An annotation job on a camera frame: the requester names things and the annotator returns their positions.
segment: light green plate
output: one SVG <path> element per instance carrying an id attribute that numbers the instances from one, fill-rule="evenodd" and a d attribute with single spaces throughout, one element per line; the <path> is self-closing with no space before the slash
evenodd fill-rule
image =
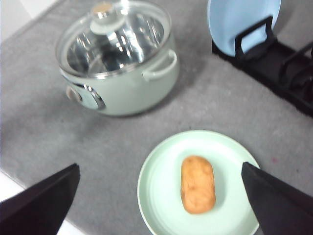
<path id="1" fill-rule="evenodd" d="M 215 178 L 216 204 L 192 215 L 180 197 L 180 167 L 189 155 L 208 159 Z M 138 179 L 141 215 L 154 235 L 252 235 L 259 227 L 241 179 L 243 162 L 258 166 L 233 139 L 210 131 L 187 131 L 160 143 Z"/>

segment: pot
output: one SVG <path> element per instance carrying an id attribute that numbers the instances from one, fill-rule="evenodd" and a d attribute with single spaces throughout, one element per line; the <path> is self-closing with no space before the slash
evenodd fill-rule
<path id="1" fill-rule="evenodd" d="M 154 106 L 179 75 L 170 16 L 142 1 L 96 5 L 60 37 L 56 57 L 69 99 L 112 116 Z"/>

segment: bread roll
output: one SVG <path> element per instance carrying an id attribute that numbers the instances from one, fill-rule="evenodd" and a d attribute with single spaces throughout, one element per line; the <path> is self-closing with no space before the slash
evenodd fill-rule
<path id="1" fill-rule="evenodd" d="M 214 207 L 213 168 L 208 160 L 189 156 L 183 161 L 180 195 L 185 210 L 191 214 L 204 213 Z"/>

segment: white wall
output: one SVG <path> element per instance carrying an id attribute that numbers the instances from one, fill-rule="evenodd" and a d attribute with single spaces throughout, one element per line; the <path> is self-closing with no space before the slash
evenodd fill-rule
<path id="1" fill-rule="evenodd" d="M 1 42 L 49 8 L 56 0 L 1 0 Z"/>

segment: lid knob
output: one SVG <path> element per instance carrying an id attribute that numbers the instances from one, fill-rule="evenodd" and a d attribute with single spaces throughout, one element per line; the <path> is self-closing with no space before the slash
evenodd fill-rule
<path id="1" fill-rule="evenodd" d="M 116 20 L 117 12 L 110 2 L 102 2 L 91 10 L 93 19 L 98 24 L 110 24 Z"/>
<path id="2" fill-rule="evenodd" d="M 93 19 L 90 29 L 97 35 L 106 35 L 114 32 L 125 22 L 125 17 L 110 2 L 102 2 L 96 5 L 91 10 L 91 14 Z"/>

